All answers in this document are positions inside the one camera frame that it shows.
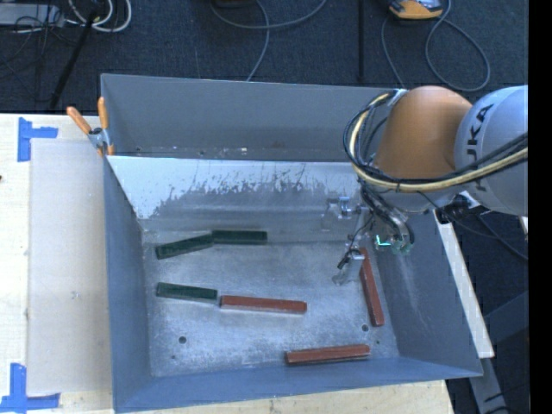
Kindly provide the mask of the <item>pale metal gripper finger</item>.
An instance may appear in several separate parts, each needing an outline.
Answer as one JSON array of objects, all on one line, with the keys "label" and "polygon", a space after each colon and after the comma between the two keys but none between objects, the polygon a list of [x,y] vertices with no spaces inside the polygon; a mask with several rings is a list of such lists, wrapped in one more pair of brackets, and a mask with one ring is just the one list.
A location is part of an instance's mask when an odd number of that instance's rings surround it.
[{"label": "pale metal gripper finger", "polygon": [[356,280],[364,260],[365,255],[359,248],[347,251],[337,265],[338,272],[332,277],[333,283],[341,286]]},{"label": "pale metal gripper finger", "polygon": [[361,214],[361,206],[351,197],[328,198],[321,217],[323,231],[351,230]]}]

